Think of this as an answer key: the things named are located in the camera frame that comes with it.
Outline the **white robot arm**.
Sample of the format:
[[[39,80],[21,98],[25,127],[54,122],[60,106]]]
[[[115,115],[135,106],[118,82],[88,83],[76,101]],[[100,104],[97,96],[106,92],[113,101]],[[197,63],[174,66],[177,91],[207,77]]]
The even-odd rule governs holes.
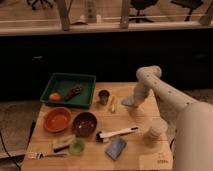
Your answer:
[[[198,101],[160,80],[159,66],[136,71],[133,104],[139,106],[152,89],[179,112],[174,142],[173,171],[213,171],[213,105]]]

